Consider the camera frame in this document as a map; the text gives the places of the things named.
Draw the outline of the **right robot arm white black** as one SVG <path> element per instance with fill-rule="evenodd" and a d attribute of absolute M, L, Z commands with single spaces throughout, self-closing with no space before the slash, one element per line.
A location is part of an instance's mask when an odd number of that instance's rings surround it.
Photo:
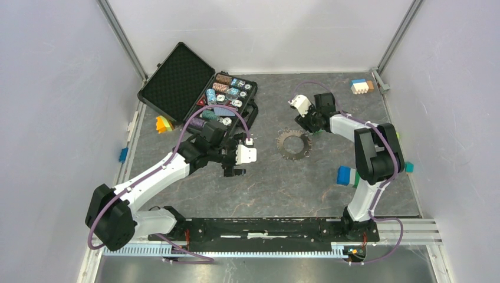
<path fill-rule="evenodd" d="M 337 109 L 331 93 L 316 94 L 314 99 L 312 103 L 297 95 L 288 104 L 298 111 L 295 121 L 304 130 L 324 130 L 354 144 L 360 179 L 340 231 L 345 239 L 355 241 L 364 233 L 362 222 L 372 219 L 383 191 L 404 169 L 396 129 L 391 123 L 373 124 Z"/>

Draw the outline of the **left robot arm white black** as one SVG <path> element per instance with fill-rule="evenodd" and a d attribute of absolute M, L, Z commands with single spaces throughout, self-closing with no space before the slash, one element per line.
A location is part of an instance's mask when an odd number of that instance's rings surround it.
<path fill-rule="evenodd" d="M 220 122 L 209 121 L 202 129 L 179 142 L 161 161 L 136 177 L 115 187 L 97 186 L 92 194 L 85 224 L 87 245 L 116 251 L 136 237 L 155 233 L 178 240 L 185 224 L 171 209 L 142 211 L 152 197 L 175 182 L 188 177 L 208 163 L 221 164 L 225 176 L 240 176 L 238 165 L 256 161 L 254 139 L 249 133 L 231 135 Z"/>

